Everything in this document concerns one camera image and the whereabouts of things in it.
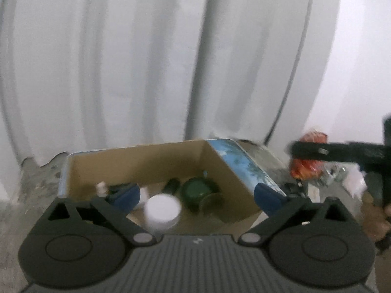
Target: red plastic bag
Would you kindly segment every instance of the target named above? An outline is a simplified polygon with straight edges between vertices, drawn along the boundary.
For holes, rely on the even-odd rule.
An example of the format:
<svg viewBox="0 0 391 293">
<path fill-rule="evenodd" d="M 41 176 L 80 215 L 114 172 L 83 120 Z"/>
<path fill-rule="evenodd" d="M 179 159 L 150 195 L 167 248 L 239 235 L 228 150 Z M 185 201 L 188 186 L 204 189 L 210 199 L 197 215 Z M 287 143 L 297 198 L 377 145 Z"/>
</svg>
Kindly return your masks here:
<svg viewBox="0 0 391 293">
<path fill-rule="evenodd" d="M 328 136 L 322 132 L 311 131 L 305 134 L 300 141 L 327 143 Z M 322 174 L 323 161 L 318 160 L 301 160 L 294 158 L 291 162 L 291 175 L 298 180 L 308 180 L 318 178 Z"/>
</svg>

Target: white lid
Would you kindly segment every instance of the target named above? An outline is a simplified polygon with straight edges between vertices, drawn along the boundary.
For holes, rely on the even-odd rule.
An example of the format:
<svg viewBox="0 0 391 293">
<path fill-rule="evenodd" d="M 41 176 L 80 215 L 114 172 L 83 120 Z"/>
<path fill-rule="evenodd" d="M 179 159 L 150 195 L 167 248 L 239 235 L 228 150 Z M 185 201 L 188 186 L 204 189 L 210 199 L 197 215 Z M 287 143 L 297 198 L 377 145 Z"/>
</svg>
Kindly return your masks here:
<svg viewBox="0 0 391 293">
<path fill-rule="evenodd" d="M 180 201 L 172 195 L 158 194 L 146 202 L 144 214 L 150 232 L 165 231 L 175 226 L 181 213 Z"/>
</svg>

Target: human hand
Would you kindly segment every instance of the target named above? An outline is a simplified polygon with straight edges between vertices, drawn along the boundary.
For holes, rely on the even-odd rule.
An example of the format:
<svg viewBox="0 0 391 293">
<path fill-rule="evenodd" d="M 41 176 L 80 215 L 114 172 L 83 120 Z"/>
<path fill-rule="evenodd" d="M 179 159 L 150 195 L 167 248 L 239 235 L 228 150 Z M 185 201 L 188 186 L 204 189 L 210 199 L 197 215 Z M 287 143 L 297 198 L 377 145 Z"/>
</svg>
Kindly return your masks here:
<svg viewBox="0 0 391 293">
<path fill-rule="evenodd" d="M 384 209 L 375 206 L 368 192 L 365 192 L 362 197 L 361 213 L 363 231 L 374 242 L 382 240 L 391 230 L 391 223 L 386 220 L 387 217 L 391 217 L 391 205 Z"/>
</svg>

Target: cardboard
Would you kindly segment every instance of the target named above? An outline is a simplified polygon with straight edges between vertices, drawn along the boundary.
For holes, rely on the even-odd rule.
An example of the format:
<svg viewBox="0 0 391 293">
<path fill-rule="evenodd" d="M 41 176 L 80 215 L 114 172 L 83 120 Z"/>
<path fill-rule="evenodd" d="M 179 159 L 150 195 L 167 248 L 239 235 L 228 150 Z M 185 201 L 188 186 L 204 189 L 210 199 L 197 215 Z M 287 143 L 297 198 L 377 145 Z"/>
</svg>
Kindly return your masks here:
<svg viewBox="0 0 391 293">
<path fill-rule="evenodd" d="M 140 187 L 147 187 L 150 196 L 153 196 L 173 177 L 183 183 L 205 172 L 218 184 L 223 195 L 224 222 L 218 217 L 194 214 L 183 206 L 179 223 L 169 232 L 232 234 L 237 238 L 251 227 L 260 210 L 254 203 L 253 195 L 207 141 L 135 146 L 71 155 L 66 178 L 67 194 L 74 200 L 89 199 L 96 193 L 95 185 L 103 181 L 107 186 L 135 182 Z M 132 217 L 143 225 L 142 210 L 133 211 Z"/>
</svg>

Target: white curtain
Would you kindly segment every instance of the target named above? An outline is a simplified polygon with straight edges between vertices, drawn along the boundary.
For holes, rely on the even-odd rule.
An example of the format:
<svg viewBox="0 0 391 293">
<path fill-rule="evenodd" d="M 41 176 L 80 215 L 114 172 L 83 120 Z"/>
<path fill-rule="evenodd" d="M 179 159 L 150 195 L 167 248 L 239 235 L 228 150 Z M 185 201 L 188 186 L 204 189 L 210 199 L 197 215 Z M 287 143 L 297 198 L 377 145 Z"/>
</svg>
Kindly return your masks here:
<svg viewBox="0 0 391 293">
<path fill-rule="evenodd" d="M 308 2 L 2 0 L 6 193 L 15 179 L 2 177 L 27 157 L 43 165 L 63 151 L 211 136 L 262 142 Z"/>
</svg>

